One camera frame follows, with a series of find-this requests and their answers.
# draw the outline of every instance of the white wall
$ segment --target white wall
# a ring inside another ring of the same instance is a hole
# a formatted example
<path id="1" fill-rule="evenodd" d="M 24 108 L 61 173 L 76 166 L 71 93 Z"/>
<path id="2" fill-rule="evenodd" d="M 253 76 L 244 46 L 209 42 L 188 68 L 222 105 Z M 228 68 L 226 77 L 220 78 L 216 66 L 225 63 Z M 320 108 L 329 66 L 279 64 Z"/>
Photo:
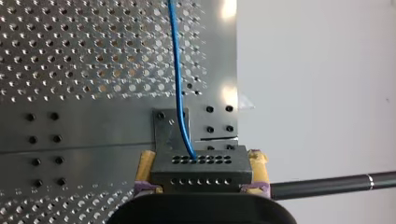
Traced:
<path id="1" fill-rule="evenodd" d="M 391 0 L 240 0 L 240 143 L 273 182 L 396 170 Z M 283 202 L 304 224 L 394 224 L 396 189 Z"/>

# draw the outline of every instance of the perforated metal panel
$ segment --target perforated metal panel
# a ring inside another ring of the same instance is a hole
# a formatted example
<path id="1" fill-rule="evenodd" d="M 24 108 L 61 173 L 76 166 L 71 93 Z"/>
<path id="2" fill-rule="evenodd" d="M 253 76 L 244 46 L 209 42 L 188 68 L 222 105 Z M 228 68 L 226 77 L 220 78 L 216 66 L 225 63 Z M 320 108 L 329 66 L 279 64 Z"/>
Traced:
<path id="1" fill-rule="evenodd" d="M 222 140 L 237 136 L 235 21 L 221 15 L 226 2 L 177 1 L 196 149 L 236 144 Z M 130 192 L 141 150 L 153 149 L 152 110 L 175 107 L 173 71 L 166 1 L 0 0 L 0 223 L 105 220 L 99 206 L 83 220 L 74 205 L 52 212 L 42 203 L 25 218 L 17 210 L 25 200 L 30 209 L 41 199 Z"/>

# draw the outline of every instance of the blue wire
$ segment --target blue wire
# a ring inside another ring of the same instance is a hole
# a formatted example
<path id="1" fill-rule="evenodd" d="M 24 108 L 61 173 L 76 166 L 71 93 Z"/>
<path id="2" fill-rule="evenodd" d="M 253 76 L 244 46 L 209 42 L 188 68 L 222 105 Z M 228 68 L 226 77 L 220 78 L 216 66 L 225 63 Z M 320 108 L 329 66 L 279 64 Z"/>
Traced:
<path id="1" fill-rule="evenodd" d="M 196 154 L 192 148 L 189 135 L 187 134 L 186 124 L 183 116 L 183 96 L 181 94 L 181 72 L 180 72 L 180 54 L 178 52 L 178 31 L 177 31 L 177 14 L 173 0 L 168 0 L 169 17 L 171 22 L 172 43 L 175 61 L 175 85 L 176 85 L 176 107 L 177 107 L 177 121 L 180 127 L 181 137 L 184 145 L 193 160 L 196 160 Z"/>

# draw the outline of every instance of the metal bracket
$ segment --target metal bracket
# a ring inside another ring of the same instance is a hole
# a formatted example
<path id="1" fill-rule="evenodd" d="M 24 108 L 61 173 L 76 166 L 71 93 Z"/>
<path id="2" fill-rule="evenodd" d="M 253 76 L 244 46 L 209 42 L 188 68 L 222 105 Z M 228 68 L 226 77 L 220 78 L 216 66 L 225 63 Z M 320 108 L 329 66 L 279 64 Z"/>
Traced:
<path id="1" fill-rule="evenodd" d="M 175 109 L 155 110 L 154 132 L 157 156 L 151 183 L 165 192 L 237 192 L 251 183 L 252 170 L 244 146 L 223 150 L 199 150 L 190 158 L 181 139 Z M 189 113 L 184 119 L 188 128 Z"/>

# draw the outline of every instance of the black rod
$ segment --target black rod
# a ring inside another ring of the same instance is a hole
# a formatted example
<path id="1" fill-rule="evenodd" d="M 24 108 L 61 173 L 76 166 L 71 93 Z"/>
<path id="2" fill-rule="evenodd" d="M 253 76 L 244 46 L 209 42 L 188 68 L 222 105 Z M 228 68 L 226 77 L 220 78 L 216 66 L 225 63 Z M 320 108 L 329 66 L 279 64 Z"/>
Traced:
<path id="1" fill-rule="evenodd" d="M 287 200 L 395 187 L 396 172 L 387 172 L 275 183 L 271 185 L 271 197 L 274 200 Z"/>

